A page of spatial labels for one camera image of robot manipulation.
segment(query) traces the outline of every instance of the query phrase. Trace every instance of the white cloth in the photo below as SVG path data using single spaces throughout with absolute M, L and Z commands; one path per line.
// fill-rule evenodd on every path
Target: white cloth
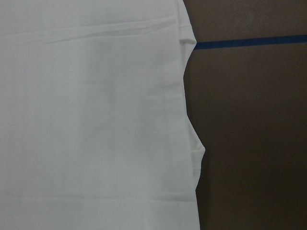
M 182 0 L 1 0 L 0 230 L 199 230 Z

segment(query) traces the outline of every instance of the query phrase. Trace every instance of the crease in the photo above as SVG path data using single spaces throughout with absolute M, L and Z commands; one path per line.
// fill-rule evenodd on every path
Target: crease
M 90 33 L 90 34 L 85 34 L 85 35 L 64 38 L 61 40 L 56 40 L 56 41 L 51 41 L 51 42 L 45 42 L 45 44 L 53 44 L 53 43 L 58 43 L 58 42 L 86 39 L 86 38 L 92 38 L 92 37 L 98 37 L 98 36 L 126 36 L 126 35 L 140 35 L 140 34 L 144 35 L 144 34 L 158 31 L 160 29 L 164 29 L 171 25 L 173 25 L 173 23 L 164 22 L 164 23 L 148 25 L 148 26 L 139 27 L 139 28 L 127 28 L 127 29 L 120 29 L 120 30 L 101 31 L 101 32 L 96 32 L 96 33 Z
M 174 18 L 174 15 L 172 14 L 172 15 L 167 15 L 163 17 L 149 18 L 145 20 L 135 20 L 135 21 L 130 21 L 130 22 L 114 22 L 114 23 L 92 24 L 92 25 L 81 25 L 81 26 L 59 26 L 59 27 L 51 28 L 51 29 L 41 29 L 41 30 L 22 31 L 22 32 L 17 32 L 17 33 L 9 33 L 9 34 L 0 34 L 0 36 L 22 35 L 22 34 L 61 30 L 61 29 L 88 28 L 88 27 L 97 27 L 97 26 L 107 27 L 107 26 L 113 26 L 113 25 L 126 25 L 126 24 L 131 24 L 131 23 L 145 23 L 145 22 L 161 20 L 161 19 L 166 19 L 166 18 Z
M 194 202 L 194 200 L 189 198 L 183 198 L 182 195 L 161 195 L 161 196 L 148 196 L 143 195 L 136 196 L 114 196 L 114 195 L 12 195 L 12 194 L 2 194 L 1 196 L 15 197 L 15 198 L 52 198 L 52 199 L 139 199 L 139 200 L 155 200 L 163 202 Z

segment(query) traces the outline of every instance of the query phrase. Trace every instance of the blue tape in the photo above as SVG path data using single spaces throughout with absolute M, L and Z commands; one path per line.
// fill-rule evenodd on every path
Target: blue tape
M 263 45 L 303 43 L 303 42 L 307 42 L 307 35 L 263 37 L 263 38 L 227 40 L 227 41 L 216 41 L 216 42 L 200 42 L 196 44 L 194 49 L 215 49 L 215 48 L 239 47 L 239 46 L 263 46 Z

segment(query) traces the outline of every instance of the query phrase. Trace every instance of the white shirt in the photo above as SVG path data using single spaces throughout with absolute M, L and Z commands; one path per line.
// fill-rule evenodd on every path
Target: white shirt
M 199 230 L 182 0 L 2 0 L 0 230 Z

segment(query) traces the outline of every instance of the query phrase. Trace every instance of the brown cardboard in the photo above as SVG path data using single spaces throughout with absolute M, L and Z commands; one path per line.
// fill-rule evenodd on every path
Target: brown cardboard
M 193 51 L 184 81 L 206 147 L 201 230 L 307 229 L 306 60 L 307 43 Z
M 306 0 L 184 0 L 198 42 L 307 34 Z

